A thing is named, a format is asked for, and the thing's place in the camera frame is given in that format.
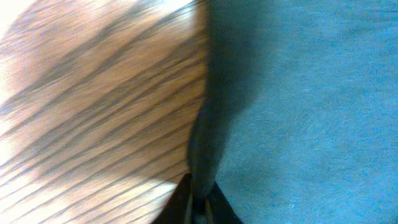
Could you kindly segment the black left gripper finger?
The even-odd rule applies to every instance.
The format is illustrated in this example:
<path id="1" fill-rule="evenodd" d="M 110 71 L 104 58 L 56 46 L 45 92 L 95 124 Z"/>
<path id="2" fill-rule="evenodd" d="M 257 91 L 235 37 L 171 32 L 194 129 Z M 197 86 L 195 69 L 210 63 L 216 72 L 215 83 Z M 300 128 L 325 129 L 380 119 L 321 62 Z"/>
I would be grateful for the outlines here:
<path id="1" fill-rule="evenodd" d="M 152 224 L 191 224 L 191 174 L 185 174 Z"/>

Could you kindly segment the black t-shirt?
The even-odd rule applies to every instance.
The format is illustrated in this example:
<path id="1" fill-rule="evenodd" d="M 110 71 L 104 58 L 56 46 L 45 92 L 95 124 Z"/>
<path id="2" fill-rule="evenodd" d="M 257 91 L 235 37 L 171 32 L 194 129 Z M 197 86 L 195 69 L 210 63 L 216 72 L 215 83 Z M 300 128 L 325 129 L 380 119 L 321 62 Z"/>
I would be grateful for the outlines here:
<path id="1" fill-rule="evenodd" d="M 244 223 L 397 222 L 397 2 L 207 1 L 189 148 Z"/>

